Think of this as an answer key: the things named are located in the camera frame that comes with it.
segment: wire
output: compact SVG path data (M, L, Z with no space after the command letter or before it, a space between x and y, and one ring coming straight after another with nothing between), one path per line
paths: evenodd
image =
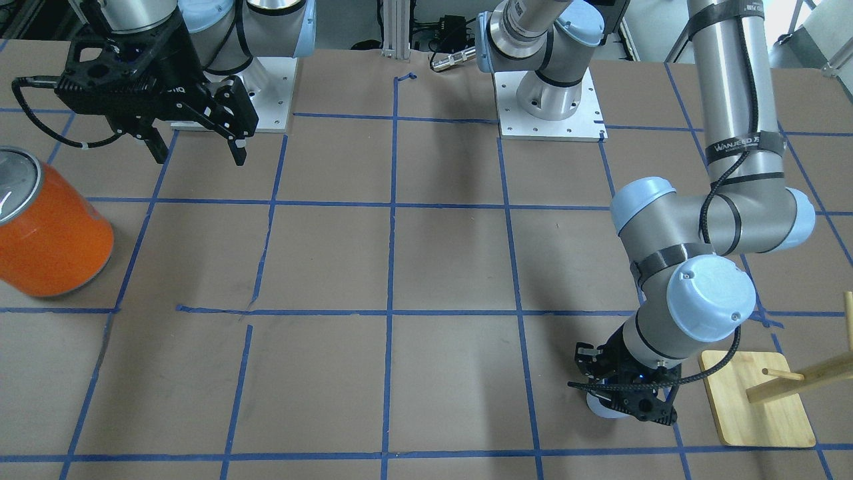
M714 373L717 373L726 366L734 357L734 354L737 353L738 347L740 346L740 325L734 329L734 339L732 340L732 346L728 348L728 352L726 352L725 356L717 362L716 365L705 370L704 372L697 373L696 375L691 375L690 377L679 378L677 380L669 380L666 382L655 382L655 383L580 383L580 382L569 382L568 385L575 389L583 390L585 392L595 392L595 391L606 391L606 392L627 392L634 390L658 390L658 389L666 389L670 387L675 387L676 385L684 385L687 383L698 382L699 380L704 380Z
M746 45L746 33L744 31L744 19L741 17L738 21L735 22L738 27L738 38L740 40L740 45L743 47L742 55L744 59L744 67L746 70L746 80L749 84L749 93L750 93L750 121L749 121L749 132L756 132L758 130L758 93L757 87L755 85L755 73L752 71L752 62L749 57L749 48ZM711 186L711 192L708 193L708 196L705 198L705 201L702 202L702 208L699 211L699 229L702 231L702 240L705 243L711 243L711 236L708 232L708 210L711 208L711 202L714 200L714 197L717 196L717 192L720 190L722 184L734 173L735 170L740 168L743 165L746 158L749 157L750 152L745 151L740 154L738 160L722 175L717 179L716 182Z
M62 135L60 135L59 133L56 133L53 130L51 130L49 126L46 126L44 123L42 123L41 120L39 120L36 117L36 115L32 112L32 109L30 108L30 106L26 103L26 100L24 99L24 94L20 91L20 88L22 86L32 87L33 86L32 79L30 77L18 77L17 79L12 80L12 94L15 95L15 100L18 101L20 108L22 110L24 110L24 114L26 115L26 117L28 119L30 119L30 121L33 123L33 125L37 126L38 129L41 130L42 132L47 133L51 138L53 138L57 142L64 143L65 145L68 145L68 146L71 146L71 147L74 147L77 149L82 149L82 148L96 149L98 147L103 147L104 145L109 145L112 142L115 142L116 140L118 140L123 135L122 133L116 133L116 134L112 135L110 138L105 138L103 140L100 140L97 142L92 142L92 143L81 143L81 142L75 142L73 140L69 140L69 139L63 137Z

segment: orange can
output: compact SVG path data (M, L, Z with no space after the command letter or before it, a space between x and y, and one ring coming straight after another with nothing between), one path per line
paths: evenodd
M113 228L50 165L0 146L0 279L57 296L93 279L113 253Z

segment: black strap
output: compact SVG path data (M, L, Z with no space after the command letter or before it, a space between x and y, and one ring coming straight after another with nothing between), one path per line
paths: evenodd
M236 10L236 25L237 25L237 40L240 41L240 48L243 50L243 55L252 57L252 52L249 51L249 44L246 41L246 30L243 29L243 3L244 0L237 0Z
M747 150L764 150L782 156L785 153L785 139L778 132L747 133L708 145L708 148L705 149L705 157L707 157L710 165L715 161Z
M678 265L699 255L712 255L714 247L709 243L679 243L658 250L640 262L631 265L634 280L642 287L655 273Z
M721 21L738 17L764 18L764 4L761 0L728 0L723 3L708 5L690 17L684 31L688 35L688 40L693 40L693 35L700 30Z

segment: blue painter's tape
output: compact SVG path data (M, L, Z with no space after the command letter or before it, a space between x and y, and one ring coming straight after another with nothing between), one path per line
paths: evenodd
M254 327L251 325L246 325L246 339L243 342L243 355L240 360L240 372L237 375L237 389L234 393L234 405L231 407L231 420L228 425L228 438L225 440L222 469L219 471L220 480L228 478L229 457L231 455L231 448L234 446L234 434L237 431L237 417L240 414L240 403L243 398L243 383L246 380L246 367L249 363L249 349L252 347L253 328Z

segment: blue tape line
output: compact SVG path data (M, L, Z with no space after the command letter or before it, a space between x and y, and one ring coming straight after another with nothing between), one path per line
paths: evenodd
M510 210L577 210L577 211L594 211L594 212L609 212L610 207L602 207L595 205L510 205Z
M128 263L127 270L125 271L125 277L121 282L121 287L119 288L119 294L115 301L114 311L118 311L121 307L121 302L125 298L125 292L127 291L127 285L131 281L131 274L133 273L133 267L136 264L136 258L139 255L139 249L142 246L142 240L145 238L145 232L148 230L148 222L151 220L151 213L154 211L154 199L157 198L157 195L160 193L160 187L163 184L163 178L165 177L166 169L169 167L169 162L171 160L171 153L175 151L175 142L177 141L179 132L175 132L172 135L171 143L169 145L169 155L166 156L165 161L163 162L163 167L160 169L160 175L157 178L157 184L154 187L154 193L152 195L152 201L148 204L148 211L145 214L145 220L142 221L142 228L139 231L139 235L136 238L136 244L133 247L133 253L131 254L131 260ZM109 314L107 316L107 323L104 325L104 334L103 341L101 345L101 352L98 355L98 360L95 363L95 368L92 372L91 380L89 381L89 388L86 390L86 397L83 400L83 406L80 408L80 414L78 416L77 424L74 427L74 434L71 438L71 443L68 446L68 455L74 455L74 452L77 450L77 443L80 440L80 434L83 432L83 424L86 420L86 415L89 413L89 406L92 401L92 396L95 394L95 386L97 385L98 377L101 373L101 365L103 363L104 355L107 353L107 345L109 344L109 336L110 332L113 328L113 314ZM62 471L60 473L60 480L66 480L68 476L68 470L71 468L71 461L66 460L62 465Z
M249 349L252 347L253 328L251 325L246 325L246 340L243 343L243 356L240 360L240 373L237 375L237 389L234 393L234 406L231 407L231 421L228 424L228 438L225 440L225 452L222 460L222 469L219 471L219 480L228 478L231 448L234 446L234 434L237 432L237 417L240 415L243 383L246 381L246 366L249 363Z
M65 127L62 128L62 136L68 138L68 131L71 130L71 124L74 122L74 118L77 116L75 113L71 113L68 115L68 121L65 122ZM59 148L62 145L61 142L56 142L54 144L54 148L50 151L50 156L48 157L48 165L53 165L54 160L56 159L56 154L59 153Z
M135 199L127 199L129 202L134 202ZM250 199L219 199L219 198L158 198L157 203L198 203L198 204L217 204L217 205L269 205L269 200L250 200Z
M503 210L503 205L497 205L492 203L395 203L395 207L397 208L467 208L467 209L492 209L492 210Z
M678 100L678 105L682 109L682 114L684 114L684 120L687 122L690 134L693 136L693 143L696 144L696 149L699 151L699 156L702 158L702 164L705 165L705 170L707 171L708 159L707 157L705 157L705 150L702 148L702 144L699 142L699 136L696 135L696 129L693 128L693 122L690 121L690 114L688 114L687 107L684 106L682 94L680 91L678 91L678 85L676 85L676 79L673 78L669 65L665 63L664 68L666 69L666 76L670 79L670 85L672 85L672 90L676 93L676 100Z
M226 313L240 316L384 316L388 310L237 310L230 308L188 307L178 305L175 308L184 313ZM522 310L524 316L553 315L555 317L629 317L634 310ZM413 317L465 317L465 316L515 316L517 310L391 310L392 315Z
M34 114L57 114L69 115L73 114L72 110L64 110L61 108L30 108ZM20 108L0 107L0 114L23 114L24 110Z
M684 453L684 441L682 440L682 431L678 428L678 423L672 425L672 431L676 435L676 445L678 446L678 457L682 460L682 470L684 470L685 480L693 480L690 474L690 464L688 463L687 454Z
M818 206L821 208L822 213L827 212L827 208L824 206L823 201L821 200L821 196L817 194L817 189L815 189L815 185L812 183L809 175L805 172L805 167L803 163L799 159L799 155L797 155L797 151L794 149L793 144L791 143L791 139L787 136L787 132L782 128L782 124L779 123L779 132L785 137L785 142L788 145L788 149L791 151L791 156L794 158L795 162L797 162L797 166L800 169L800 172L805 177L806 184L808 184L809 189L811 190L812 195L815 196L815 200L817 201ZM853 256L850 256L850 251L847 249L847 245L844 244L844 239L841 238L841 235L838 233L838 228L835 227L835 222L833 222L833 218L830 216L826 216L827 223L829 224L829 228L832 229L833 234L835 235L835 239L838 240L838 245L841 247L841 251L844 252L844 256L847 257L847 263L850 266L853 266Z
M607 153L604 151L604 133L599 134L598 151L601 154L601 162L604 165L604 174L607 177L607 186L610 187L610 197L616 196L616 188L613 186L613 176L610 173L610 164L607 162Z
M264 266L266 265L266 254L270 247L270 235L272 234L272 223L276 217L276 197L278 196L279 183L281 182L281 171L284 169L284 157L287 154L287 134L281 139L281 148L278 154L278 168L276 169L276 179L272 186L272 196L270 197L270 211L267 213L267 234L264 240L264 250L261 252L261 259L258 261L258 273L255 275L255 288L252 290L253 304L261 294L261 281L264 278Z
M354 115L354 114L307 114L294 113L294 117L313 117L319 119L353 119L353 120L394 120L389 115Z
M109 314L116 308L73 308L73 307L0 307L0 313L62 313L62 314Z
M536 418L536 404L533 399L533 384L531 381L530 358L527 355L527 335L525 334L525 316L522 313L521 307L521 284L519 281L519 268L515 256L515 237L513 234L513 219L512 212L509 208L509 187L507 182L507 168L503 160L503 142L501 138L497 138L497 160L501 168L501 187L503 190L503 212L507 221L507 239L509 247L509 265L513 272L513 293L515 296L516 318L519 327L519 343L521 347L521 366L525 374L525 390L527 394L527 413L531 421L531 436L533 441L533 450L536 453L536 472L537 479L544 479L544 470L542 465L542 455L538 452L541 448L539 444L539 426Z
M641 126L641 125L610 125L605 124L607 128L616 130L654 130L658 132L702 132L703 129L694 129L685 126Z
M779 343L779 337L776 336L775 333L771 333L770 336L773 338L773 345L776 347L776 352L779 354L785 354L782 352L782 345Z
M770 327L770 322L767 320L767 308L764 308L764 304L761 301L761 294L758 293L758 285L755 282L755 277L752 276L752 269L749 267L749 261L746 260L746 255L740 254L740 261L744 264L744 272L749 275L750 280L752 280L752 283L755 286L755 304L758 309L758 317L761 319L762 325Z
M700 445L679 447L625 447L625 448L572 448L572 449L532 449L517 450L460 450L460 451L413 451L390 452L388 456L395 460L407 459L461 459L495 457L595 457L614 455L651 455L651 454L725 454L736 452L785 452L785 451L853 451L853 443L818 443L813 448L780 447L727 447L723 445ZM231 454L229 460L379 460L381 452L297 452L297 453L249 453ZM108 463L108 462L194 462L223 461L224 454L77 454L70 456L72 463ZM68 455L0 455L2 463L61 463L69 460Z
M397 229L397 146L399 132L400 82L407 78L415 78L409 73L402 79L394 77L394 104L391 136L391 208L388 227L388 282L385 319L385 373L382 378L382 457L380 464L380 479L388 478L388 450L391 430L391 368L394 317L394 243Z
M488 120L488 119L437 119L431 117L399 117L400 121L422 121L428 123L454 123L454 124L468 124L468 123L476 123L476 124L484 124L484 125L498 125L500 122L498 120Z

